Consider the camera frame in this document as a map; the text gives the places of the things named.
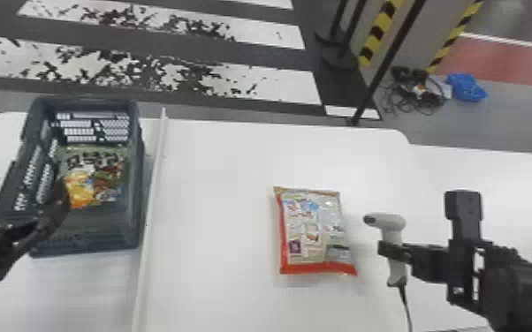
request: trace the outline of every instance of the white table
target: white table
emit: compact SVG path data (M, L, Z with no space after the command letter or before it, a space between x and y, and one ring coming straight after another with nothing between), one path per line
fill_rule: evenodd
M135 330L407 330L397 291L385 287L379 231L361 218L398 213L411 221L405 238L437 243L450 224L443 193L401 133L185 120L162 127ZM358 277L278 273L273 185L341 192ZM484 323L447 305L444 286L412 281L410 289L417 330Z
M19 149L25 115L0 114L1 178ZM156 120L142 119L141 127L147 149L145 162L150 168ZM140 250L37 260L26 256L0 283L0 332L128 331L139 264Z
M0 132L18 137L23 118L0 115ZM363 227L360 217L374 210L401 213L409 221L406 241L445 244L450 224L442 216L442 194L455 188L483 194L487 239L518 246L532 259L531 154L408 147L389 131L174 120L156 129L152 121L143 121L150 153L153 136L165 133L156 168L162 181L156 182L157 204L149 211L152 237L144 244L141 287L136 286L139 251L26 257L0 283L0 331L129 330L138 289L137 331L401 332L402 308L395 291L385 288L387 267L376 256L379 235ZM320 143L302 145L314 141ZM18 142L0 146L0 175L17 147ZM323 147L336 149L341 159L323 159ZM371 161L381 153L389 153L382 157L391 166ZM275 163L299 162L306 155L317 157L302 171L292 167L285 173ZM380 189L382 183L401 190ZM341 191L358 278L277 274L273 185ZM236 227L228 231L227 225ZM168 234L190 230L189 239ZM244 236L249 233L255 236ZM224 235L237 242L219 241ZM244 264L234 262L236 254ZM448 306L445 287L409 282L415 331L484 323ZM428 305L437 310L430 313Z

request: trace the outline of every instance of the floor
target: floor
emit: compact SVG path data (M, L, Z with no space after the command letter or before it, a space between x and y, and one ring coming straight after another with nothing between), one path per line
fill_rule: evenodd
M485 1L437 72L532 86L532 0Z
M0 112L38 94L94 94L142 101L145 117L167 104L171 117L345 125L327 111L350 114L366 88L328 70L312 38L334 2L130 1L0 0ZM361 126L414 144L532 152L532 0L486 0L438 71L473 73L489 97Z
M120 93L199 106L325 115L356 107L357 73L319 58L309 0L0 0L0 88ZM379 118L376 112L372 117Z

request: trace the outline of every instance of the wall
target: wall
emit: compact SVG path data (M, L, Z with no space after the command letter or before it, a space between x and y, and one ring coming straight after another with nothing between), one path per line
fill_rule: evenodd
M367 39L371 25L375 21L383 2L384 0L368 0L351 43L351 50L355 55L359 54L362 45ZM472 2L473 0L428 0L397 53L393 64L421 69L427 68L437 50L445 43L449 33L460 21L462 13ZM342 28L345 30L348 27L348 22L356 3L357 0L349 1L341 23ZM371 67L361 70L366 81L371 79L373 72L381 64L384 55L399 30L399 26L404 22L413 3L414 0L406 0L400 7L390 29L384 35L380 50L375 54Z

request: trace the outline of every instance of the metal stand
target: metal stand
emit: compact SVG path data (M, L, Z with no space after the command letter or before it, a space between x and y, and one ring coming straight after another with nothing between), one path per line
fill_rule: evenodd
M348 29L346 29L345 39L339 48L329 48L322 51L322 59L330 68L337 71L349 72L359 67L357 58L350 52L350 43L366 3L367 0L359 0L357 3L353 16L351 17L351 22L348 25Z
M338 38L338 27L342 16L345 14L346 4L348 4L348 0L340 0L330 28L321 28L315 32L315 39L318 42L325 46L339 46L341 44L341 40Z
M400 30L398 31L398 34L396 35L396 38L391 43L390 49L385 54L384 60L382 61L382 64L379 66L379 69L376 72L376 75L371 80L371 84L369 85L369 89L367 90L367 93L365 94L365 98L363 99L363 102L361 103L361 106L357 109L357 111L354 113L353 117L348 118L346 120L346 124L349 126L358 126L359 121L361 120L361 116L363 115L363 112L367 108L367 106L371 103L374 93L376 92L377 88L379 87L380 83L382 82L382 79L384 79L385 74L388 72L388 69L390 69L390 65L392 61L394 61L394 57L396 56L396 53L398 53L400 46L402 46L402 43L406 39L408 32L410 32L410 29L413 27L414 22L416 21L416 18L421 13L422 7L427 3L427 0L414 0L414 4L411 7L410 11L408 12L407 18L404 21L404 24L400 27Z

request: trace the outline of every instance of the bag of chips in basket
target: bag of chips in basket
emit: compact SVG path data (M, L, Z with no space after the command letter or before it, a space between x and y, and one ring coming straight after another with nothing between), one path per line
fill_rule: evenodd
M280 273L357 275L338 192L274 187L280 208Z

